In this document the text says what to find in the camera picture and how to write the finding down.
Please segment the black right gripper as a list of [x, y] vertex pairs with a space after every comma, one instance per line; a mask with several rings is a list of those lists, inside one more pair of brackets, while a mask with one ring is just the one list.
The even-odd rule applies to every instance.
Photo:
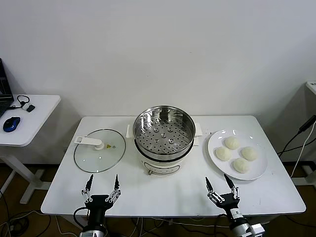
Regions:
[[214, 191], [210, 181], [206, 177], [206, 188], [208, 190], [207, 196], [213, 203], [219, 203], [219, 208], [223, 210], [231, 210], [238, 208], [238, 204], [240, 202], [239, 197], [239, 187], [235, 186], [233, 181], [228, 177], [228, 175], [224, 174], [225, 180], [231, 189], [231, 193], [219, 195]]

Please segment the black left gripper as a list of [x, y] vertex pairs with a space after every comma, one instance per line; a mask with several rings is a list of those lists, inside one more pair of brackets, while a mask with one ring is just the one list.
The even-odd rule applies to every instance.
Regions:
[[109, 195], [91, 195], [90, 190], [93, 181], [93, 174], [87, 181], [85, 188], [82, 189], [81, 194], [85, 202], [85, 206], [92, 210], [100, 208], [103, 210], [108, 210], [111, 208], [111, 203], [115, 203], [116, 200], [121, 195], [121, 190], [119, 188], [118, 175], [116, 175], [114, 190]]

